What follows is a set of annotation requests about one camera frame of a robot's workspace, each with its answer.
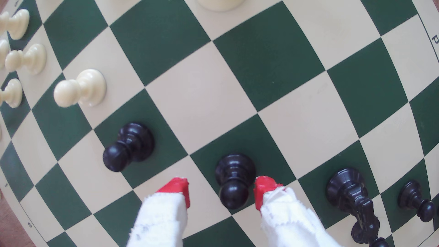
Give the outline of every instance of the white fabric wrapping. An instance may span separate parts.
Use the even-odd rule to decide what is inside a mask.
[[[282,186],[264,193],[260,211],[269,247],[341,247],[291,188]]]
[[[126,247],[182,247],[186,224],[182,193],[154,193],[142,203]]]

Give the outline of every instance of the chessboard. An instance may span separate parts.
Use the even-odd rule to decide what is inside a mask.
[[[47,63],[18,78],[23,100],[0,107],[0,189],[37,247],[124,247],[145,196],[190,183],[185,247],[266,247],[254,197],[220,202],[214,170],[243,153],[294,189],[345,247],[356,219],[331,206],[328,180],[365,179],[379,236],[392,247],[439,244],[439,217],[398,207],[409,180],[439,207],[439,14],[429,0],[246,0],[212,12],[196,0],[10,0],[27,9],[11,50],[43,44]],[[97,69],[94,107],[59,107],[54,87]],[[105,147],[129,122],[155,149],[122,172]]]

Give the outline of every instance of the red gripper tip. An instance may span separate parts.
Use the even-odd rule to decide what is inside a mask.
[[[186,208],[189,208],[189,206],[191,205],[191,201],[189,200],[189,182],[186,178],[175,177],[157,192],[181,192],[183,193],[186,202]]]
[[[276,181],[268,176],[259,176],[256,178],[255,188],[253,192],[255,194],[255,206],[257,210],[260,210],[263,203],[264,193],[267,191],[275,190],[277,187],[283,186],[277,184]]]

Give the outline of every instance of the white chess piece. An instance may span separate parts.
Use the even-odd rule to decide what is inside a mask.
[[[9,44],[6,40],[0,40],[0,69],[4,67],[4,61],[9,53]]]
[[[60,107],[69,107],[76,103],[94,106],[104,99],[106,90],[107,84],[101,72],[86,69],[76,80],[60,81],[55,87],[54,99]]]
[[[244,0],[198,0],[198,3],[208,10],[212,11],[229,11],[236,8]]]
[[[26,53],[23,51],[9,52],[4,64],[9,72],[25,66],[32,75],[37,75],[46,66],[46,60],[46,48],[42,44],[34,44]]]
[[[22,102],[23,88],[18,79],[12,79],[7,83],[3,91],[0,91],[0,105],[5,101],[10,107],[16,108]]]
[[[9,12],[4,12],[0,15],[0,35],[4,31],[8,31],[13,40],[19,40],[26,33],[29,25],[29,11],[21,9],[12,17],[9,17]]]

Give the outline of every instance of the black chess piece top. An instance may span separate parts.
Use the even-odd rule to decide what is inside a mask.
[[[421,185],[414,180],[401,189],[398,205],[408,210],[416,208],[416,215],[423,222],[429,222],[435,214],[435,205],[429,199],[422,199]]]
[[[122,171],[132,161],[148,158],[154,149],[154,138],[149,129],[140,123],[128,123],[117,135],[117,141],[103,154],[105,166],[111,171]]]
[[[351,236],[356,243],[368,243],[370,247],[389,247],[385,239],[378,237],[380,221],[374,213],[374,203],[368,197],[364,178],[353,168],[337,172],[326,187],[329,203],[357,218]]]
[[[248,188],[256,178],[256,167],[247,156],[230,154],[218,162],[215,177],[221,186],[221,203],[228,209],[238,209],[247,202]]]

